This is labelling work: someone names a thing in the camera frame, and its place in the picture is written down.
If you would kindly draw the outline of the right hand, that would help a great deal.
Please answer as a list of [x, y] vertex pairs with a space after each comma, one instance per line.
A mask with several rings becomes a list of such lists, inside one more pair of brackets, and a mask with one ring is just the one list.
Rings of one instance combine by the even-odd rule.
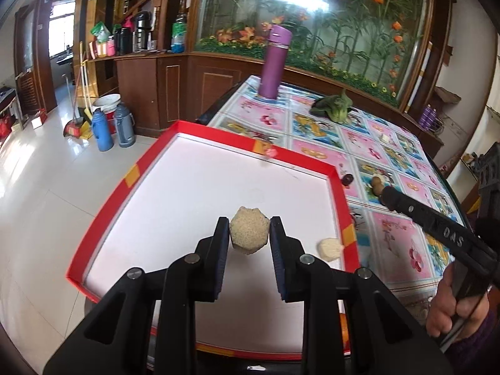
[[461, 333], [456, 340], [467, 339], [478, 331], [489, 312], [488, 295], [476, 295], [457, 301], [453, 295], [454, 265], [452, 262], [444, 271], [437, 293], [431, 301], [425, 328], [429, 336], [438, 338], [448, 334], [453, 327], [453, 317], [465, 319]]

